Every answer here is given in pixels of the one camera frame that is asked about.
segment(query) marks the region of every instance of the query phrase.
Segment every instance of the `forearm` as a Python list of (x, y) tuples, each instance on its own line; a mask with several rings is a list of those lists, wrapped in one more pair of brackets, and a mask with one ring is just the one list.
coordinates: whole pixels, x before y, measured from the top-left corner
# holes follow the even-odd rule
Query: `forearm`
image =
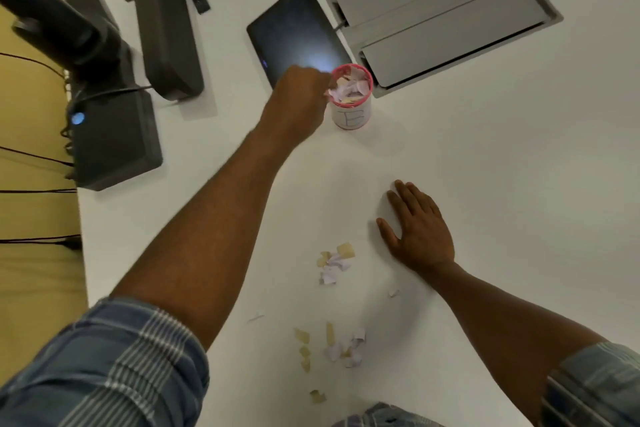
[(424, 277), (444, 298), (494, 380), (538, 424), (549, 373), (604, 338), (554, 312), (518, 299), (457, 264)]
[(247, 135), (112, 293), (166, 310), (205, 349), (236, 302), (271, 185), (291, 151), (265, 133), (259, 125)]

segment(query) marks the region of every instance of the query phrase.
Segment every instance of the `rolled-up sleeve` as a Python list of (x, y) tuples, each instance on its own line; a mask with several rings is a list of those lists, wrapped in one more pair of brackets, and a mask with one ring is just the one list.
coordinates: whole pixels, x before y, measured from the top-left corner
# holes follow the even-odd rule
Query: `rolled-up sleeve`
[(0, 389), (0, 425), (192, 426), (208, 385), (206, 354), (186, 326), (108, 298)]
[(567, 358), (547, 379), (540, 425), (640, 426), (640, 355), (604, 342)]

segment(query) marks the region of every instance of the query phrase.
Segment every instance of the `black device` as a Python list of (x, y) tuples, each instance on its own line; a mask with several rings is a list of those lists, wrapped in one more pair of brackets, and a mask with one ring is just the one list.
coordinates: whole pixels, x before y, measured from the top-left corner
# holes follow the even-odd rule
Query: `black device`
[[(135, 0), (145, 70), (164, 98), (204, 88), (186, 0)], [(13, 30), (69, 71), (67, 108), (78, 187), (102, 190), (163, 162), (148, 87), (136, 84), (131, 49), (103, 0), (0, 0)]]
[(246, 31), (272, 87), (292, 64), (331, 72), (351, 62), (317, 0), (279, 0)]

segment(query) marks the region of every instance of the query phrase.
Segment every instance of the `black tablet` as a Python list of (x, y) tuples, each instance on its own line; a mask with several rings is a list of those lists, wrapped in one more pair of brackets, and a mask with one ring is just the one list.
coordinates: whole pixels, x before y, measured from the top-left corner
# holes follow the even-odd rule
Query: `black tablet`
[(292, 64), (330, 73), (351, 62), (317, 0), (279, 0), (246, 31), (271, 87)]

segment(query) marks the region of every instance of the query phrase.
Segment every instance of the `hand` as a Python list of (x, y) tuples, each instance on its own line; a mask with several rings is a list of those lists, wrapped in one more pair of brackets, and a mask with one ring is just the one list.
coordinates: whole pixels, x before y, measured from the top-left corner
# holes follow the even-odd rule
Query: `hand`
[(387, 191), (387, 197), (400, 221), (402, 237), (396, 237), (382, 218), (376, 220), (380, 234), (397, 260), (428, 280), (455, 258), (451, 233), (430, 196), (410, 182), (396, 181), (396, 189), (399, 196)]
[(328, 102), (325, 93), (330, 87), (335, 87), (335, 82), (329, 73), (291, 66), (276, 84), (259, 125), (293, 150), (322, 123)]

